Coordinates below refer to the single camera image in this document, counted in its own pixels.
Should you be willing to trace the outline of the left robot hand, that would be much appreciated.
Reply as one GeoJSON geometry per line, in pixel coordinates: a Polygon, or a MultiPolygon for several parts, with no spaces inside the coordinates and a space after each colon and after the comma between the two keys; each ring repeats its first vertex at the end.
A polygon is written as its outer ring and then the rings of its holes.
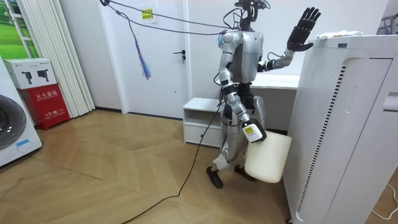
{"type": "Polygon", "coordinates": [[[310,49],[313,44],[306,44],[312,29],[314,28],[316,21],[321,16],[319,9],[315,7],[306,8],[304,10],[300,20],[294,27],[287,41],[287,49],[294,52],[304,52],[310,49]]]}

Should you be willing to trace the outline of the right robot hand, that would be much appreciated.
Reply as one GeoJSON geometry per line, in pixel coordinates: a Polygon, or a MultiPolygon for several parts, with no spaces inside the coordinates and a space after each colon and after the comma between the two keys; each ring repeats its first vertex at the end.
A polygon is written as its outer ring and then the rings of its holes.
{"type": "Polygon", "coordinates": [[[243,123],[242,127],[244,135],[251,143],[262,142],[267,138],[264,128],[256,119],[250,119],[249,121],[243,123]]]}

